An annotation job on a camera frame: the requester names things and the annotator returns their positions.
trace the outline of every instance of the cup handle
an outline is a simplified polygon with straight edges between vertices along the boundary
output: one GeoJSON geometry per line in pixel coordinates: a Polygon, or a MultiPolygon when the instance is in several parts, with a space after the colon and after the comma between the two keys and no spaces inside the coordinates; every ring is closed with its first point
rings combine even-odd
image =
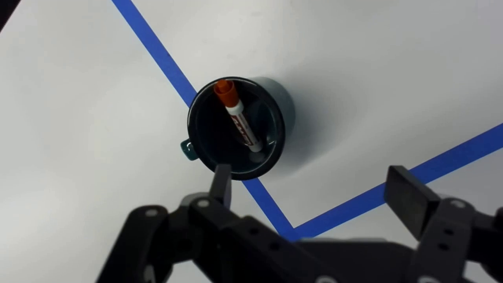
{"type": "Polygon", "coordinates": [[[187,139],[179,145],[188,161],[196,161],[198,155],[193,151],[191,142],[187,139]]]}

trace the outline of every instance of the red cap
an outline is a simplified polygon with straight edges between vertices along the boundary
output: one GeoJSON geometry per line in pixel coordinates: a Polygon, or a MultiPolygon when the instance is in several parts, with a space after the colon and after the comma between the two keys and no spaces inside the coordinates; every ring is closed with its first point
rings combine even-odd
{"type": "Polygon", "coordinates": [[[238,104],[238,96],[232,81],[221,79],[213,85],[213,92],[224,107],[234,107],[238,104]]]}

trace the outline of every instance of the marker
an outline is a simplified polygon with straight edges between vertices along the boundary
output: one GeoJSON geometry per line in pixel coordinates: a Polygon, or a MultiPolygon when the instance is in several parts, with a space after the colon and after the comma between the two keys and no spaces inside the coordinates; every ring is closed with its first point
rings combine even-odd
{"type": "Polygon", "coordinates": [[[243,115],[245,107],[238,100],[234,84],[221,79],[213,85],[213,92],[224,106],[226,112],[231,115],[234,126],[245,140],[245,147],[248,147],[253,153],[259,153],[262,150],[262,144],[256,139],[243,115]]]}

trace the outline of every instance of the blue tape line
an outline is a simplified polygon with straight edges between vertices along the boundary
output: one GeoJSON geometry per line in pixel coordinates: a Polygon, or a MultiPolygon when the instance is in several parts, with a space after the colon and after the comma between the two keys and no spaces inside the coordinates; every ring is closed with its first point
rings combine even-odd
{"type": "MultiPolygon", "coordinates": [[[[480,136],[476,136],[474,139],[436,158],[429,159],[427,162],[411,169],[410,172],[422,183],[430,183],[487,155],[491,155],[501,148],[503,148],[503,125],[480,136]]],[[[380,205],[383,205],[383,184],[297,227],[295,239],[314,238],[380,205]]]]}
{"type": "MultiPolygon", "coordinates": [[[[133,30],[133,34],[138,37],[144,49],[158,65],[161,73],[171,82],[174,90],[183,100],[183,103],[190,106],[196,95],[194,89],[183,76],[183,73],[179,70],[168,51],[161,46],[152,29],[143,19],[141,13],[136,10],[136,7],[130,0],[113,0],[113,4],[125,19],[128,27],[133,30]]],[[[243,184],[248,189],[249,195],[254,199],[254,202],[259,205],[259,208],[264,211],[268,222],[275,227],[275,230],[282,238],[290,239],[293,228],[287,222],[278,205],[271,200],[262,183],[259,180],[251,180],[243,181],[243,184]]]]}

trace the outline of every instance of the black cup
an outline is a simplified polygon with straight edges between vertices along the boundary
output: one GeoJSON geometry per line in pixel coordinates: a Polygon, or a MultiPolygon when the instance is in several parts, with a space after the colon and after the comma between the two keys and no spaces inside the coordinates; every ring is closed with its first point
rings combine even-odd
{"type": "Polygon", "coordinates": [[[188,140],[182,142],[182,151],[190,161],[199,159],[212,172],[218,164],[229,164],[232,180],[257,178],[278,162],[287,129],[279,106],[267,90],[281,98],[279,103],[289,100],[284,100],[286,92],[268,79],[256,79],[257,82],[242,78],[221,79],[207,84],[193,100],[188,111],[188,140]],[[215,82],[221,79],[234,82],[248,125],[262,144],[260,153],[251,153],[245,147],[224,106],[213,93],[215,82]]]}

